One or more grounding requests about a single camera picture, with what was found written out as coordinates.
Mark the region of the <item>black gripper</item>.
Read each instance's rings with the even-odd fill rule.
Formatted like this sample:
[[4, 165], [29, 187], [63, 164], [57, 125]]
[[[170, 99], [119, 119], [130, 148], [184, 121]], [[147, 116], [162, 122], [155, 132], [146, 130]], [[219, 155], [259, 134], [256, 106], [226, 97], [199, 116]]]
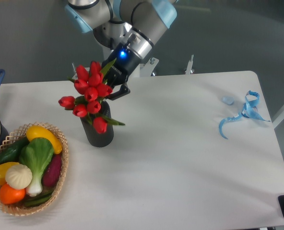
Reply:
[[106, 97], [109, 100], [116, 100], [130, 93], [126, 82], [128, 81], [129, 75], [133, 73], [141, 62], [140, 57], [122, 43], [118, 44], [109, 57], [103, 61], [102, 67], [106, 66], [114, 59], [116, 59], [116, 61], [105, 75], [105, 78], [107, 79], [107, 85], [110, 87], [121, 86], [117, 92]]

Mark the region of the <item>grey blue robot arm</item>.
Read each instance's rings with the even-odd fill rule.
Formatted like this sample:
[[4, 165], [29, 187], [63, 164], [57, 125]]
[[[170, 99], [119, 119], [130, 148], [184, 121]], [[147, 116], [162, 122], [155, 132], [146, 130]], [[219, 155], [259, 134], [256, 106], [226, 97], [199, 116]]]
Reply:
[[106, 78], [115, 100], [130, 93], [127, 81], [177, 17], [174, 0], [70, 0], [65, 12], [82, 32], [93, 32], [115, 63]]

